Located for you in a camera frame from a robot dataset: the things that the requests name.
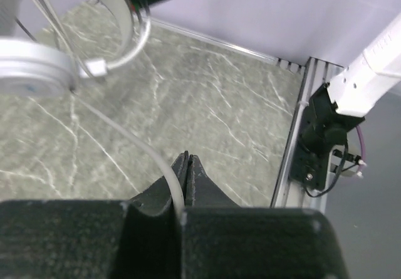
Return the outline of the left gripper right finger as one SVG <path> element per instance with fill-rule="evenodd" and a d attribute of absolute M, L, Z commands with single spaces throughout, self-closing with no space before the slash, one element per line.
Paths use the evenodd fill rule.
<path fill-rule="evenodd" d="M 186 207 L 238 207 L 206 171 L 197 155 L 189 156 L 185 189 Z"/>

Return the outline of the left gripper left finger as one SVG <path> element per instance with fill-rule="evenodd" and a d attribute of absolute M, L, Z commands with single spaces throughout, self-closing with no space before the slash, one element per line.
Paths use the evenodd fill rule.
<path fill-rule="evenodd" d="M 179 154 L 172 164 L 172 170 L 177 176 L 184 196 L 186 193 L 188 165 L 189 152 L 187 150 Z M 175 214 L 172 196 L 164 176 L 157 179 L 142 193 L 131 198 L 131 204 L 142 214 L 150 217 L 158 218 L 163 215 Z"/>

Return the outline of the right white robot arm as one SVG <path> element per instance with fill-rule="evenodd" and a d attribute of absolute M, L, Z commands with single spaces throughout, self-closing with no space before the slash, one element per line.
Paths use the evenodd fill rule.
<path fill-rule="evenodd" d="M 300 65 L 341 66 L 326 89 L 340 116 L 363 118 L 400 83 L 400 0 L 128 0 L 134 11 L 226 45 Z"/>

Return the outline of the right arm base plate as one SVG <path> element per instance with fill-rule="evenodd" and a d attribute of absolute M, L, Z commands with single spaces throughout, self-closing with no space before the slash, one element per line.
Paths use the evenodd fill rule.
<path fill-rule="evenodd" d="M 323 138 L 315 132 L 316 104 L 322 103 L 323 111 L 329 111 L 330 101 L 327 83 L 322 84 L 307 101 L 301 114 L 301 122 L 296 135 L 289 178 L 302 187 L 321 192 L 326 186 L 326 173 L 330 151 L 324 147 Z"/>

